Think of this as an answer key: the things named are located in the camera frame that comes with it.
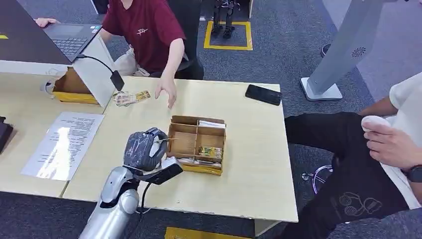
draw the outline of black robotic glove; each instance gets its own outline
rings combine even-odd
[[[129,166],[130,170],[133,168],[147,172],[154,170],[167,150],[167,141],[163,140],[158,151],[153,156],[149,156],[157,136],[158,139],[168,138],[163,131],[157,128],[133,133],[127,140],[126,149],[124,150],[124,165]],[[142,175],[138,170],[133,173]]]

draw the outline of red shirt logo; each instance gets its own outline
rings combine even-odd
[[[138,30],[138,32],[136,33],[136,35],[141,36],[141,35],[142,35],[143,33],[145,33],[147,30],[148,30],[148,29],[141,28],[141,29],[139,29],[139,30]]]

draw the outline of black pants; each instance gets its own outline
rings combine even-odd
[[[337,224],[383,218],[408,210],[400,191],[369,155],[355,113],[304,114],[285,119],[289,143],[322,148],[340,156],[324,186],[278,239],[325,239]]]

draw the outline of wooden table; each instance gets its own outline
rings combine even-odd
[[[123,90],[154,93],[156,79],[126,77]],[[130,134],[157,127],[167,131],[173,115],[223,119],[227,124],[221,176],[183,172],[153,185],[148,208],[216,214],[256,220],[260,234],[279,221],[297,222],[282,106],[244,96],[248,83],[176,80],[177,101],[167,96],[117,107],[110,102],[105,118],[63,198],[97,201],[110,171],[121,166]],[[257,84],[279,91],[278,85]],[[138,191],[143,192],[142,183]]]
[[[102,114],[96,105],[62,103],[40,91],[47,76],[0,73],[0,116],[14,126],[14,135],[0,154],[0,191],[61,197],[67,182],[20,172],[56,117],[64,111]]]

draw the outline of red t-shirt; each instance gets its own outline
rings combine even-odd
[[[185,35],[166,0],[133,0],[125,9],[121,0],[110,0],[103,28],[124,36],[135,51],[140,67],[149,73],[163,71],[170,43]]]

